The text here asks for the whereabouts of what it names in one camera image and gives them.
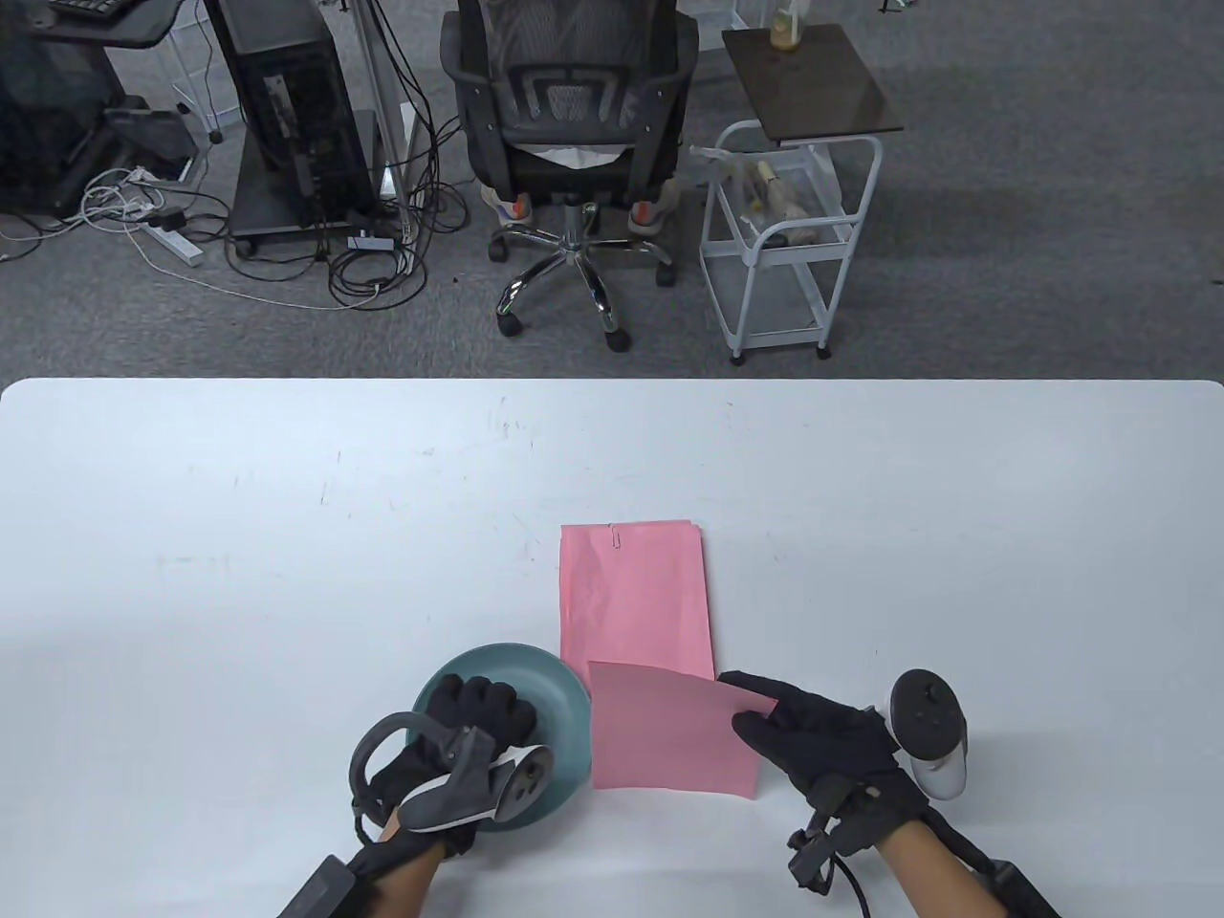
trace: hand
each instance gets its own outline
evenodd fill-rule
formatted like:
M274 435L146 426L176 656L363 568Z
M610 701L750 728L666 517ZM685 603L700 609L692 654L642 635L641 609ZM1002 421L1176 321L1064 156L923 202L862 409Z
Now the hand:
M827 774L864 783L898 770L898 749L874 710L837 704L794 685L744 672L725 672L718 682L777 700L769 717L755 711L731 720L736 734L777 765L799 793L807 796Z
M878 711L849 707L738 671L725 672L718 681L777 700L769 717L745 711L734 715L731 726L744 743L785 771L805 798L827 775L859 785L835 814L842 823L832 834L838 853L878 845L928 809L927 796L894 756L900 747Z
M443 676L426 703L425 714L443 727L479 727L493 738L494 755L510 745L523 745L536 726L536 711L519 699L504 682L490 683L482 676L468 682L454 674ZM447 774L441 750L425 737L417 737L404 752L370 780L378 799L381 825L392 819L395 807L412 788ZM465 853L475 841L475 824L447 830L447 847L453 854Z

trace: pink paper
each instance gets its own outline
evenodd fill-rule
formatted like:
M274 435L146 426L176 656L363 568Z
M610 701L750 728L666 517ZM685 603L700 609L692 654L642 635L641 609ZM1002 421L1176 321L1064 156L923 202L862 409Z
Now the pink paper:
M596 788L756 796L761 758L731 728L739 711L767 715L771 698L652 666L591 666L591 782Z
M714 678L701 530L687 520L562 526L561 659Z

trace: mesh chair back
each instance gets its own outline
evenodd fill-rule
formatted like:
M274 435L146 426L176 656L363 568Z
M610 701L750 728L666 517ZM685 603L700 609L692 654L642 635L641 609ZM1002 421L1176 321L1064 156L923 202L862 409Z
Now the mesh chair back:
M480 0L503 136L632 143L663 4L674 11L674 0Z

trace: shoe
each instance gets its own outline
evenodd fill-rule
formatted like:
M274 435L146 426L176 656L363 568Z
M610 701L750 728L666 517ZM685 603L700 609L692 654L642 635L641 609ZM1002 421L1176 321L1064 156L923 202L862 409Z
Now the shoe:
M487 185L480 186L480 200L493 208L497 222L506 226L525 226L531 223L531 198L519 195L518 201L502 201Z
M657 236L663 220L681 203L681 186L668 179L659 190L659 201L639 201L629 208L629 231L639 236Z

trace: chrome chair leg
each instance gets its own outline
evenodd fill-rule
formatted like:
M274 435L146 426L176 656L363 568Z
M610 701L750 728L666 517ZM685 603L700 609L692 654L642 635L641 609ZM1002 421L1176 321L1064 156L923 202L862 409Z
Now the chrome chair leg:
M556 268L558 264L563 264L564 262L565 252L557 251L520 273L517 278L514 278L514 280L507 284L506 289L502 291L502 299L497 301L497 315L509 315L514 310L514 301L519 297L519 294L526 290L532 282L539 280L550 271Z
M595 271L595 266L591 264L590 258L585 253L579 252L574 256L574 264L578 266L578 273L583 275L583 280L586 282L586 289L591 294L591 301L595 304L595 308L600 313L600 324L603 326L603 334L613 334L619 330L621 323L617 322L616 312L612 310L612 302L608 300L607 288L603 286L603 279Z
M617 252L643 252L652 255L663 264L672 263L672 256L662 246L645 239L592 239L586 244L588 248L612 248Z
M493 239L521 239L525 242L534 242L535 245L548 246L550 248L556 248L561 245L561 236L556 233L547 233L546 230L537 230L534 226L519 226L517 224L510 224L509 226L503 226L493 234Z

